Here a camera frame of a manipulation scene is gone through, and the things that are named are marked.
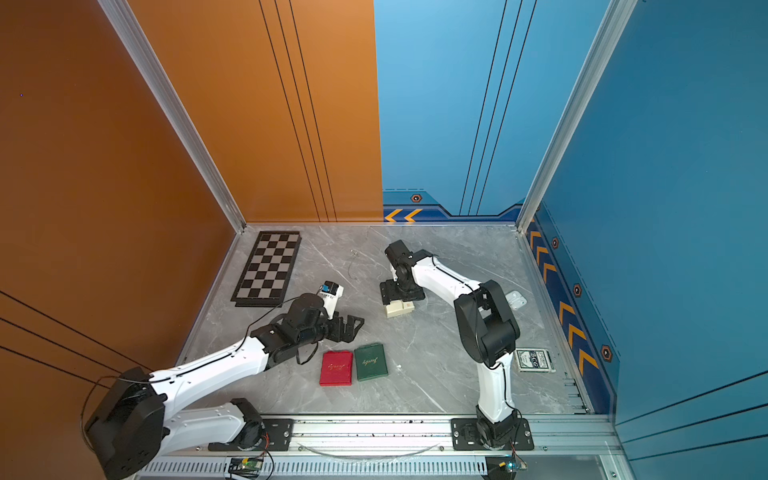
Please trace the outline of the aluminium corner post right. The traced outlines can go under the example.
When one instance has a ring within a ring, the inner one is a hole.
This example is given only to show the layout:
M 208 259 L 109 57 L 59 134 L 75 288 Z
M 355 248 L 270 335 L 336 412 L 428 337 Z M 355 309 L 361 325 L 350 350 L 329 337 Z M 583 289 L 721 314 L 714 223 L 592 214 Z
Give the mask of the aluminium corner post right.
M 637 3 L 609 2 L 516 221 L 520 234 L 527 232 Z

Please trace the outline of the black white chessboard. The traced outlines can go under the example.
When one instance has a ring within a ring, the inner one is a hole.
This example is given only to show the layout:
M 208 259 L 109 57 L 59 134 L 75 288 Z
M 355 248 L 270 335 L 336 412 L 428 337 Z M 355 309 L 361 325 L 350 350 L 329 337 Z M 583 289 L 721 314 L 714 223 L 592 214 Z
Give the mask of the black white chessboard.
M 231 301 L 236 307 L 276 307 L 286 298 L 301 243 L 299 231 L 259 231 Z

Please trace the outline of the clear plastic earphone case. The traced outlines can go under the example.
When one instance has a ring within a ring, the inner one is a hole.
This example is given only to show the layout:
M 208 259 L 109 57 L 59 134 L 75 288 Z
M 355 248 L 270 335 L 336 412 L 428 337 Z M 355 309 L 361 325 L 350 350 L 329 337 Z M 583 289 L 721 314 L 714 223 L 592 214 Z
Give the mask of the clear plastic earphone case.
M 505 295 L 505 298 L 513 310 L 519 310 L 527 304 L 527 299 L 519 291 L 511 291 Z

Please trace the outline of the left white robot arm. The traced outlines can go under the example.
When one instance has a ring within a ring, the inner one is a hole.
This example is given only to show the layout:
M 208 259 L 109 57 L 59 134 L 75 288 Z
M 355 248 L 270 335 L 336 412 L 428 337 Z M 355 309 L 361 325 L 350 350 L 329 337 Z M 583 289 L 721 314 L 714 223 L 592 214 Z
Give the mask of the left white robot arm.
M 245 398 L 195 409 L 193 403 L 243 378 L 296 359 L 301 347 L 324 340 L 350 343 L 365 321 L 336 312 L 339 293 L 305 293 L 288 311 L 247 329 L 234 344 L 208 356 L 147 373 L 139 367 L 117 376 L 83 424 L 86 444 L 108 479 L 125 479 L 156 456 L 212 445 L 266 449 L 263 417 Z

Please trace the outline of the aluminium corner post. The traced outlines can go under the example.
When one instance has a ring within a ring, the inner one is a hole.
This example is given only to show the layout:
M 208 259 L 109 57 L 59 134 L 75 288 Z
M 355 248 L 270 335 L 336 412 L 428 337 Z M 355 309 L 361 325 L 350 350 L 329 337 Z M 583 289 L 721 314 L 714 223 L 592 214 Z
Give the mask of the aluminium corner post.
M 130 4 L 124 0 L 98 4 L 233 230 L 242 233 L 247 226 L 244 215 Z
M 520 234 L 527 232 L 637 3 L 609 2 L 516 221 Z

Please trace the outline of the circuit board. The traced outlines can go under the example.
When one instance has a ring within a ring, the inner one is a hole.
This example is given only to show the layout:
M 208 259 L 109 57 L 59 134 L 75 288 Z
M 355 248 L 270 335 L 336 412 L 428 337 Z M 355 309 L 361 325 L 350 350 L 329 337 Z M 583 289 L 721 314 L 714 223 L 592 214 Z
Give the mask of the circuit board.
M 232 458 L 227 467 L 227 479 L 259 479 L 265 473 L 262 457 Z
M 516 456 L 486 456 L 485 463 L 484 480 L 515 480 L 520 471 L 528 469 L 527 463 Z

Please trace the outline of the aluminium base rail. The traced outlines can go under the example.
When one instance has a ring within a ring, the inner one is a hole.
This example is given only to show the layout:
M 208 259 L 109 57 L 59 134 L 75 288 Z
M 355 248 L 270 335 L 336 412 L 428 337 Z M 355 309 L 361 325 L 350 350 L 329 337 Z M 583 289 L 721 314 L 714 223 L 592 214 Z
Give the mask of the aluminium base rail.
M 489 448 L 465 414 L 268 415 L 268 452 L 322 459 L 395 458 L 417 455 L 603 456 L 623 453 L 605 415 L 526 414 L 502 447 Z

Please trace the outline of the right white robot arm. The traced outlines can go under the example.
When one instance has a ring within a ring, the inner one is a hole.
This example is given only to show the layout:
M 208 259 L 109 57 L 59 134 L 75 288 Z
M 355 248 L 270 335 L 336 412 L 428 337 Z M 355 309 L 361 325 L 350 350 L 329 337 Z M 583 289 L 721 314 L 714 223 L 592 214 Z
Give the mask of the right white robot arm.
M 491 449 L 512 444 L 523 417 L 512 399 L 511 363 L 520 327 L 502 287 L 478 282 L 443 265 L 435 255 L 413 252 L 401 240 L 385 249 L 393 277 L 380 283 L 389 318 L 413 310 L 430 291 L 454 307 L 462 346 L 477 364 L 477 430 Z

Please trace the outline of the green booklet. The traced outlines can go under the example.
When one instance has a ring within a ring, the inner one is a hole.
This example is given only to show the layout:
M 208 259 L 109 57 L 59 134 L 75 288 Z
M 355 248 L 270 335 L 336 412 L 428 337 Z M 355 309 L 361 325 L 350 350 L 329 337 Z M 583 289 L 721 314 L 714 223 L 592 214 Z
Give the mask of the green booklet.
M 356 377 L 359 382 L 386 377 L 388 372 L 384 346 L 373 343 L 354 350 Z

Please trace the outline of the playing card deck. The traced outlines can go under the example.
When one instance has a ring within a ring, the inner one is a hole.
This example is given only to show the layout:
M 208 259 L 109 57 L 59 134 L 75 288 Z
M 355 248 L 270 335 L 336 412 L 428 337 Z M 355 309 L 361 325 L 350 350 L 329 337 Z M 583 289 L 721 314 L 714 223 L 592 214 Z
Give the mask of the playing card deck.
M 546 349 L 517 349 L 515 360 L 520 372 L 553 373 L 556 371 L 550 353 Z

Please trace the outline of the left circuit board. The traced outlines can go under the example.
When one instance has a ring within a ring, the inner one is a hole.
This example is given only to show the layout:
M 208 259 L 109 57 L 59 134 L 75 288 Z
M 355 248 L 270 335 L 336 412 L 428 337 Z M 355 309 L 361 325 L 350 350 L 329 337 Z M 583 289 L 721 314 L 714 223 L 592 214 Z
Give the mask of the left circuit board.
M 262 457 L 232 458 L 227 467 L 227 479 L 259 479 L 265 473 Z

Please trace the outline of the right circuit board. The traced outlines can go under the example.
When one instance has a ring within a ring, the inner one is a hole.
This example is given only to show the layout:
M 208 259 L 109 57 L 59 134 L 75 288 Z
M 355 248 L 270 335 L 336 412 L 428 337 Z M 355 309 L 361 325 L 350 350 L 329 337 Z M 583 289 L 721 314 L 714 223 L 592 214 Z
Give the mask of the right circuit board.
M 484 480 L 515 480 L 520 471 L 528 469 L 527 463 L 516 456 L 486 456 L 485 463 Z

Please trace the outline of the aluminium corner post left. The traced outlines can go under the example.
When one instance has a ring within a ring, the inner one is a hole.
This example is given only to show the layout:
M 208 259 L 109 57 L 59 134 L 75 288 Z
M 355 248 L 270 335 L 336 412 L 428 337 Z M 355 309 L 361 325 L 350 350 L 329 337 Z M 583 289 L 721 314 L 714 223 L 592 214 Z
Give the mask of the aluminium corner post left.
M 130 4 L 124 0 L 98 4 L 233 230 L 242 233 L 247 226 L 244 215 Z

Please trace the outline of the red booklet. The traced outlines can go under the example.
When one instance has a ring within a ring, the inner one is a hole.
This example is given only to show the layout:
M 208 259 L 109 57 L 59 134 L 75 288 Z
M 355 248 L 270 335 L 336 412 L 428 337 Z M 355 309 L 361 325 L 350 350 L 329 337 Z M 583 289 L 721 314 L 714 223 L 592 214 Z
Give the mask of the red booklet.
M 354 355 L 351 351 L 328 351 L 322 358 L 319 385 L 322 387 L 350 386 Z

